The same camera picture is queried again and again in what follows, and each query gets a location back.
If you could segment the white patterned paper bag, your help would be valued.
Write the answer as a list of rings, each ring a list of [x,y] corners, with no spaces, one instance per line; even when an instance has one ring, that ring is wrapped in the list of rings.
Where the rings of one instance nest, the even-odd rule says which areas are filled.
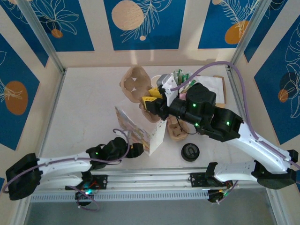
[[[115,111],[120,127],[129,132],[133,143],[141,143],[149,156],[164,141],[166,121],[150,122],[141,109],[133,105],[117,105]]]

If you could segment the white paper napkins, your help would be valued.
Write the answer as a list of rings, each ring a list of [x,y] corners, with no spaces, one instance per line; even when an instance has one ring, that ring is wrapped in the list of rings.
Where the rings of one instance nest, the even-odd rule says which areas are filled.
[[[216,104],[225,103],[222,78],[212,76],[197,76],[196,80],[204,87],[209,89],[209,91],[212,91],[216,94]]]

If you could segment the stack of black cup lids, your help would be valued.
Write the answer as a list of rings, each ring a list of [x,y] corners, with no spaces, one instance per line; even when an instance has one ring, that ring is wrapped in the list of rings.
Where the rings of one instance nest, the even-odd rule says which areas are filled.
[[[181,156],[188,162],[194,162],[200,156],[200,150],[195,144],[187,143],[181,149]]]

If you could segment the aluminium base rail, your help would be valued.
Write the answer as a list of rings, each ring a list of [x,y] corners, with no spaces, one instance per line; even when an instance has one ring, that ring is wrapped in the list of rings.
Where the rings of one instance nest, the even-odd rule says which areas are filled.
[[[207,187],[192,187],[189,181],[190,173],[205,173],[205,167],[195,168],[166,168],[142,170],[98,170],[91,175],[108,175],[107,187],[104,190],[92,190],[92,194],[104,191],[164,191],[164,190],[219,190],[226,189],[226,184],[211,185]],[[72,187],[67,190],[63,186],[56,188],[38,187],[33,194],[70,193],[77,191]]]

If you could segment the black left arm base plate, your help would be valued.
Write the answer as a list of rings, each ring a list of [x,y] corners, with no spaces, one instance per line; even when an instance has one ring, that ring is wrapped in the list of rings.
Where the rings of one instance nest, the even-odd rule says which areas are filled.
[[[89,188],[92,190],[104,190],[107,187],[108,175],[92,175]]]

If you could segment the aluminium right side rail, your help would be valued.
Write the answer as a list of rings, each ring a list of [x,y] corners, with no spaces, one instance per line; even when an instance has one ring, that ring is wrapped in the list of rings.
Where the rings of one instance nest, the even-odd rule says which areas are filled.
[[[241,123],[239,128],[240,138],[232,139],[230,141],[227,141],[226,143],[250,155],[255,151],[255,149],[253,148],[255,139],[250,131],[250,128],[248,127],[244,104],[242,102],[243,97],[242,95],[240,95],[240,92],[238,90],[238,84],[236,81],[236,77],[233,74],[233,69],[228,69],[227,74],[237,106],[236,113],[243,119],[243,122]]]

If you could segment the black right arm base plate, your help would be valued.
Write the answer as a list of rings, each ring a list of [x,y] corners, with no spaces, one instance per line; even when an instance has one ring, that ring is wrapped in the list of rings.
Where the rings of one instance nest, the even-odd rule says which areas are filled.
[[[190,173],[189,181],[193,188],[207,187],[207,179],[205,178],[205,173],[203,172],[193,172]]]

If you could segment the aluminium left side rail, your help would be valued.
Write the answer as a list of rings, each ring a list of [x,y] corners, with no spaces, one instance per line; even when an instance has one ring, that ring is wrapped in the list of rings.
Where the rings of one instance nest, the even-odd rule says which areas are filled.
[[[66,70],[64,70],[62,73],[60,73],[60,76],[56,82],[56,86],[52,89],[52,94],[50,97],[49,102],[46,104],[46,106],[43,107],[43,109],[46,109],[47,115],[45,119],[43,120],[43,125],[41,132],[39,133],[39,139],[37,142],[37,147],[35,150],[35,153],[37,156],[40,156],[43,154],[43,150],[45,147],[45,142],[47,140],[49,129],[51,128],[52,120],[55,114],[55,110],[57,107],[57,103],[60,97],[61,89],[65,80]]]

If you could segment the aluminium right corner post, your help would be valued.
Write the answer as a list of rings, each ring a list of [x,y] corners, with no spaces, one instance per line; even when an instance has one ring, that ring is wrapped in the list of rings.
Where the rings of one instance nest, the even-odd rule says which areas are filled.
[[[242,38],[240,39],[240,42],[238,43],[236,50],[230,60],[232,64],[235,66],[237,65],[237,62],[239,58],[243,55],[244,50],[246,49],[249,41],[251,40],[253,34],[255,33],[259,23],[261,22],[265,12],[267,11],[269,5],[271,3],[271,0],[259,0],[257,8],[253,12],[253,15],[248,23],[248,26],[246,30],[244,31],[244,34]]]

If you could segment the aluminium corner post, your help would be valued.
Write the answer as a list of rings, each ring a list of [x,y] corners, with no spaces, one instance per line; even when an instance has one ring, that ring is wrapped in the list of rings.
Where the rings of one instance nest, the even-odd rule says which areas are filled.
[[[53,44],[51,43],[46,31],[44,30],[41,22],[39,21],[29,2],[27,0],[15,1],[23,16],[25,17],[26,21],[28,22],[29,26],[31,27],[32,31],[34,32],[35,36],[46,51],[47,55],[51,58],[51,60],[53,61],[56,68],[60,71],[60,73],[64,74],[65,68],[61,63]]]
[[[255,33],[259,23],[261,22],[265,12],[267,11],[269,5],[271,3],[271,0],[259,0],[257,8],[253,12],[253,15],[248,23],[248,26],[246,30],[244,31],[244,34],[242,38],[240,39],[240,42],[238,43],[236,50],[230,60],[232,64],[235,66],[237,65],[237,62],[239,58],[243,55],[244,50],[246,49],[249,41],[251,40],[253,34]]]

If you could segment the aluminium left corner post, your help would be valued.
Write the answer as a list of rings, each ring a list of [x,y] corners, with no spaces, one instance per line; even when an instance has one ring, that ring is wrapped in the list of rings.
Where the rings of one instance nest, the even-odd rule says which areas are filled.
[[[61,63],[53,44],[51,43],[46,31],[44,30],[41,22],[39,21],[29,2],[27,0],[15,1],[23,16],[25,17],[26,21],[28,22],[29,26],[31,27],[32,31],[34,32],[35,36],[46,51],[47,55],[51,58],[51,60],[53,61],[56,68],[60,71],[60,73],[64,74],[65,68]]]

